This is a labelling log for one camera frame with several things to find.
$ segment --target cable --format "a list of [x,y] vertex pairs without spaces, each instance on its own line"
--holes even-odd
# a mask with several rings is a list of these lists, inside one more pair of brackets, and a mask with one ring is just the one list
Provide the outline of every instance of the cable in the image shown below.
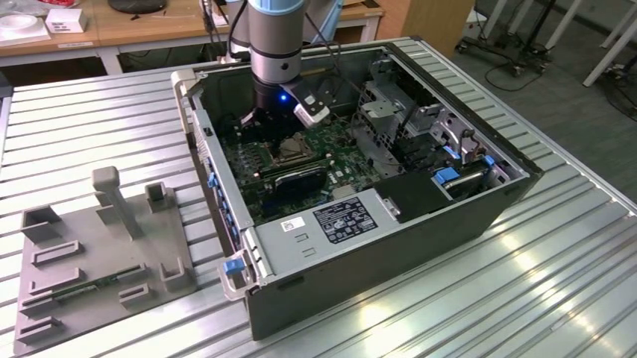
[[515,21],[516,15],[519,15],[519,10],[520,10],[520,7],[523,6],[524,2],[525,2],[525,0],[520,0],[519,4],[515,7],[515,12],[510,13],[510,18],[509,18],[509,20],[506,20],[506,30],[509,30],[510,23]]
[[[334,56],[334,52],[332,51],[332,47],[329,45],[329,42],[326,40],[326,37],[322,35],[322,32],[320,30],[320,27],[317,26],[316,24],[316,21],[312,19],[310,17],[310,14],[306,13],[306,19],[308,21],[310,22],[310,25],[312,27],[314,28],[316,32],[317,32],[317,35],[318,37],[321,38],[322,40],[322,43],[324,45],[326,46],[326,49],[328,49],[328,52],[330,53],[330,57],[332,57],[332,60],[334,61],[334,68],[337,69],[337,73],[338,75],[341,76],[341,78],[344,80],[346,80],[348,84],[357,90],[358,93],[361,93],[361,95],[365,95],[365,93],[362,92],[361,88],[357,86],[357,84],[342,74],[342,71],[341,71],[341,65],[338,63],[338,58]],[[333,41],[333,43],[338,44],[338,52],[341,53],[341,44],[336,41]]]
[[620,91],[621,95],[625,97],[625,99],[631,102],[633,107],[637,107],[637,103],[632,100],[631,96],[624,92],[623,88],[617,85],[617,83],[612,83],[613,87]]
[[133,57],[130,54],[123,54],[123,55],[127,57],[129,60],[141,64],[142,66],[149,67],[149,69],[161,69],[162,67],[166,67],[166,65],[169,64],[169,59],[171,54],[173,54],[173,48],[169,48],[169,52],[166,53],[166,57],[161,66],[151,66],[149,63],[141,60],[137,60],[135,57]]
[[[340,67],[341,66],[341,51],[342,51],[342,46],[341,46],[341,43],[338,43],[337,41],[328,41],[328,45],[336,45],[338,47],[338,50],[337,50],[337,60],[334,62],[334,67],[332,69],[334,69],[336,67]],[[304,46],[304,49],[308,49],[308,48],[317,48],[317,47],[325,47],[326,46],[326,43],[324,41],[321,41],[320,43],[312,43],[310,45],[305,45]]]
[[509,60],[509,62],[515,63],[516,60],[506,56],[505,54],[501,54],[500,52],[496,52],[494,50],[492,50],[489,47],[484,47],[482,45],[478,44],[472,44],[476,48],[478,48],[478,50],[489,53],[489,54],[494,54],[494,55],[498,55],[500,57],[502,57],[504,59]]
[[229,33],[229,43],[227,43],[227,46],[229,46],[229,54],[230,54],[230,57],[231,58],[235,58],[237,54],[233,52],[233,47],[231,47],[231,43],[233,43],[233,35],[235,33],[235,27],[237,27],[237,24],[239,23],[239,18],[241,18],[241,15],[243,15],[243,12],[246,11],[246,7],[249,6],[249,0],[243,0],[243,4],[241,5],[241,9],[239,9],[239,12],[237,13],[237,17],[235,19],[233,20],[233,24],[230,25],[230,33]]
[[480,22],[480,17],[478,17],[478,0],[476,0],[476,4],[474,4],[474,13],[476,13],[476,23],[478,24],[478,28],[480,28],[480,35],[478,35],[478,41],[482,41],[484,43],[486,43],[486,41],[489,40],[485,36],[485,29],[482,28],[482,23]]
[[508,92],[517,92],[517,91],[521,91],[524,90],[535,81],[537,81],[540,79],[540,77],[544,75],[544,73],[541,73],[540,75],[537,75],[537,77],[531,80],[529,82],[527,82],[524,85],[521,85],[519,88],[505,88],[505,87],[501,87],[498,86],[497,84],[493,83],[493,81],[489,79],[489,74],[496,70],[496,69],[501,69],[504,66],[509,65],[510,63],[504,63],[502,65],[498,65],[496,66],[493,69],[490,69],[489,71],[485,72],[485,81],[493,86],[496,87],[498,90],[502,90],[502,91],[508,91]]
[[225,54],[225,51],[223,51],[223,39],[221,38],[219,29],[217,28],[217,26],[214,27],[214,31],[215,31],[215,34],[217,34],[217,39],[219,40],[219,48],[221,48],[219,54],[221,54],[221,56],[223,56],[223,54]]
[[217,8],[219,9],[221,15],[223,16],[223,19],[226,20],[226,24],[230,26],[230,21],[229,17],[226,16],[226,12],[223,11],[223,7],[221,7],[218,0],[215,0]]
[[[611,82],[611,85],[613,85],[613,87],[620,90],[620,88],[617,87],[617,85],[616,85],[613,82]],[[600,87],[601,87],[601,89],[603,89],[604,97],[607,98],[608,104],[611,104],[611,106],[617,110],[617,112],[620,112],[621,114],[624,114],[624,116],[625,116],[628,119],[631,119],[633,122],[637,122],[637,118],[633,117],[629,113],[627,113],[627,112],[624,111],[624,109],[623,109],[617,104],[613,103],[613,100],[612,100],[611,94],[609,94],[611,91],[609,91],[608,86],[604,86],[604,85],[603,85],[603,86],[600,86]],[[633,103],[633,100],[631,100],[631,98],[628,97],[627,93],[623,93],[623,95],[624,95],[624,97],[629,100],[629,102]]]
[[129,54],[129,56],[131,57],[137,57],[137,58],[142,58],[142,57],[146,57],[149,56],[149,54],[151,53],[151,50],[147,50],[143,54],[141,55],[137,55],[137,54]]

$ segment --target floor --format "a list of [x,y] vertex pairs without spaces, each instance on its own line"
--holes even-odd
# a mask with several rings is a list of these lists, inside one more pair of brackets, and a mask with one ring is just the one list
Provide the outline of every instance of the floor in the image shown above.
[[[478,8],[489,13],[497,0],[478,0]],[[501,20],[510,17],[517,1],[509,1]],[[535,4],[521,27],[528,33],[540,14]],[[553,11],[539,36],[549,39],[563,15]],[[501,57],[478,49],[457,54],[453,62],[513,109],[549,135],[549,137],[593,169],[595,172],[633,200],[637,201],[637,122],[627,118],[608,103],[600,85],[587,88],[581,82],[601,60],[600,48],[605,35],[573,22],[552,50],[553,63],[541,78],[519,92],[494,88],[484,78],[485,72],[505,62]],[[619,57],[625,61],[636,54],[627,48]],[[535,78],[525,73],[515,78],[501,70],[490,74],[492,82],[516,88]]]

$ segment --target white sticker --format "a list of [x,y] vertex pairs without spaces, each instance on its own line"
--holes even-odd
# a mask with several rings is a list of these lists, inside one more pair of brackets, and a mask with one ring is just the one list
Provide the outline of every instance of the white sticker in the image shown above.
[[93,42],[87,41],[86,43],[62,43],[58,45],[58,48],[72,48],[72,47],[86,47],[93,46]]
[[317,102],[317,100],[316,100],[314,96],[313,96],[313,95],[309,95],[309,96],[306,97],[306,103],[308,103],[309,105],[313,105],[316,102]]
[[306,222],[304,221],[304,218],[301,216],[298,218],[294,218],[293,220],[287,220],[286,222],[281,223],[281,227],[283,228],[285,232],[289,232],[290,230],[298,229],[304,226],[306,226]]

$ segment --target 3d printed holder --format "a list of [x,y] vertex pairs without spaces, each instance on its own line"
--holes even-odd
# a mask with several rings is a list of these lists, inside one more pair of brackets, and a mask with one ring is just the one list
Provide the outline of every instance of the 3d printed holder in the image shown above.
[[93,172],[98,207],[23,213],[26,244],[14,352],[31,353],[197,289],[175,193],[125,199],[115,167]]

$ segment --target aluminum table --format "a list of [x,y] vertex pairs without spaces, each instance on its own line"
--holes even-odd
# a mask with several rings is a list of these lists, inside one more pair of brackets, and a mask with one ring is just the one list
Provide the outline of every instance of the aluminum table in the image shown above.
[[163,180],[199,291],[35,357],[631,357],[637,353],[635,204],[424,42],[396,44],[547,170],[485,234],[263,341],[215,271],[222,258],[181,133],[170,71],[18,88],[2,103],[0,358],[12,356],[19,212],[97,205],[90,168],[123,194]]

